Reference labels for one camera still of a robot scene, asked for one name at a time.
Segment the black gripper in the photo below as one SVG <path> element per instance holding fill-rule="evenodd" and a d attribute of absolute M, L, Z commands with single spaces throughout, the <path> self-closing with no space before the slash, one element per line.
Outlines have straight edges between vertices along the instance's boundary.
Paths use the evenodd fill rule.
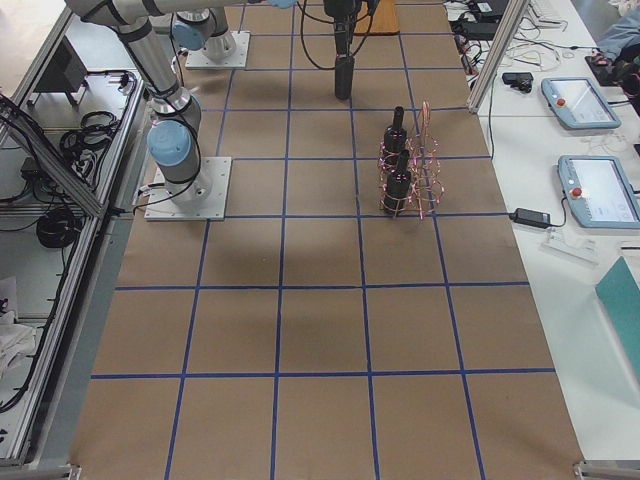
<path fill-rule="evenodd" d="M 350 23 L 373 16 L 379 5 L 378 0 L 365 1 L 365 13 L 361 14 L 360 0 L 324 0 L 324 13 L 334 22 L 334 42 L 337 58 L 346 58 L 350 47 Z"/>

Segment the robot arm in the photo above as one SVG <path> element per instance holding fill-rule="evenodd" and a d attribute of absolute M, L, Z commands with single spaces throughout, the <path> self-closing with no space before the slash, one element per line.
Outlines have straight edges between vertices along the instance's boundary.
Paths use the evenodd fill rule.
<path fill-rule="evenodd" d="M 235 1 L 68 1 L 84 23 L 112 30 L 122 43 L 151 96 L 156 124 L 147 147 L 164 176 L 168 197 L 196 194 L 202 178 L 198 145 L 201 107 L 181 85 L 162 51 L 151 19 L 174 14 L 174 36 L 190 50 L 201 50 L 212 38 L 229 39 L 224 16 Z"/>
<path fill-rule="evenodd" d="M 361 1 L 324 1 L 323 9 L 332 19 L 338 60 L 352 57 L 350 52 L 355 28 L 360 18 Z M 223 8 L 178 12 L 170 23 L 170 37 L 189 52 L 200 52 L 209 61 L 221 63 L 238 49 L 236 37 L 229 30 Z"/>

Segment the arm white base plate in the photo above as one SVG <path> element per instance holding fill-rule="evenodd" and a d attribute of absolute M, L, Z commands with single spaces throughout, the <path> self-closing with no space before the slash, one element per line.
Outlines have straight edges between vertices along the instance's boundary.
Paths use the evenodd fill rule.
<path fill-rule="evenodd" d="M 190 51 L 186 60 L 188 70 L 244 69 L 248 59 L 251 34 L 249 31 L 231 31 L 212 36 L 204 47 Z"/>
<path fill-rule="evenodd" d="M 144 218 L 148 221 L 223 221 L 231 169 L 231 157 L 204 157 L 199 175 L 186 188 L 166 183 L 157 167 L 154 182 L 161 186 L 151 190 L 150 206 L 145 208 Z"/>

